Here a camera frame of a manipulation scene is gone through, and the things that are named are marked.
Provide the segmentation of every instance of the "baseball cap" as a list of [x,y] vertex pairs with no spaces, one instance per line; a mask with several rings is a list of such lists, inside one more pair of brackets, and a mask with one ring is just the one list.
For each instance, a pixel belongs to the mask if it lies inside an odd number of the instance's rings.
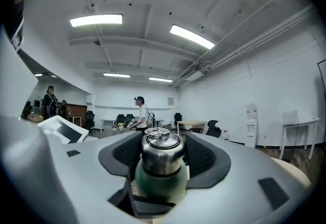
[[142,96],[135,97],[134,100],[141,100],[141,101],[145,102],[145,99]]

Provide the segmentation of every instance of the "green bottle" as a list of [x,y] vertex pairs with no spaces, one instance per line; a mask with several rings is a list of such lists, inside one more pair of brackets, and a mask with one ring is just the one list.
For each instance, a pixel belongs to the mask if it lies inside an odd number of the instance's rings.
[[142,139],[142,159],[135,171],[140,195],[177,204],[187,184],[182,158],[184,140],[164,128],[150,128]]

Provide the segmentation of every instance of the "fluorescent light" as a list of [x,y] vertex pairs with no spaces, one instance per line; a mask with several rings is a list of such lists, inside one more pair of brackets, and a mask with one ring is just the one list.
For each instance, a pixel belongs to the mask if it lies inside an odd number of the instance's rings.
[[126,77],[126,78],[130,78],[130,75],[110,74],[110,73],[103,73],[103,75],[104,75],[104,76]]
[[150,77],[149,80],[153,80],[153,81],[161,81],[161,82],[173,82],[173,80],[169,80],[169,79],[163,79],[163,78],[155,78],[155,77]]
[[122,24],[122,15],[117,14],[87,16],[71,19],[70,23],[73,27],[92,24]]
[[183,38],[189,39],[191,41],[196,42],[199,45],[202,45],[208,49],[212,49],[215,45],[212,42],[209,42],[207,39],[202,38],[201,36],[190,32],[188,30],[185,30],[179,26],[173,25],[170,33],[181,36]]

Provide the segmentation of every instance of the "black chair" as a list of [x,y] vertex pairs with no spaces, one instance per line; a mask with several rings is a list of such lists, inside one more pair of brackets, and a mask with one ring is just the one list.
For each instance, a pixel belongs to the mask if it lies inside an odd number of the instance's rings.
[[126,125],[128,125],[131,122],[132,119],[134,119],[133,114],[127,114],[127,116],[126,116]]
[[174,115],[174,125],[177,125],[177,122],[178,121],[182,121],[182,115],[181,115],[181,113],[175,113],[175,115]]
[[21,117],[27,119],[28,115],[31,113],[32,111],[32,106],[31,106],[31,102],[27,102],[22,113],[21,113]]
[[117,116],[117,121],[116,121],[116,126],[120,123],[125,124],[126,123],[126,118],[124,115],[120,114]]
[[95,126],[94,117],[95,115],[93,114],[93,111],[86,112],[86,120],[85,120],[84,128],[89,130],[89,132],[92,135],[94,135],[95,132],[95,130],[92,129]]
[[217,138],[220,137],[222,130],[219,127],[215,126],[216,123],[218,123],[218,121],[216,121],[216,120],[210,120],[207,123],[208,131],[207,131],[206,135],[214,136]]
[[196,132],[196,133],[203,133],[203,128],[191,128],[189,129],[189,132]]

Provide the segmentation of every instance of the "white ceiling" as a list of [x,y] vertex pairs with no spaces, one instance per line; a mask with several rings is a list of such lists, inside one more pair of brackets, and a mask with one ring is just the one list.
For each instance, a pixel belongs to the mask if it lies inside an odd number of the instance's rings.
[[74,62],[92,77],[103,78],[103,72],[112,71],[131,76],[119,80],[153,83],[149,76],[176,79],[209,51],[170,34],[173,24],[214,44],[219,42],[214,55],[205,58],[216,62],[303,9],[309,0],[92,0],[92,3],[94,14],[123,14],[122,25],[97,26],[104,49],[94,44],[98,40],[95,26],[72,27],[69,22],[91,14],[89,0],[42,0],[39,8],[42,11],[35,11],[35,15],[39,23],[51,24],[57,40],[66,42],[66,51]]

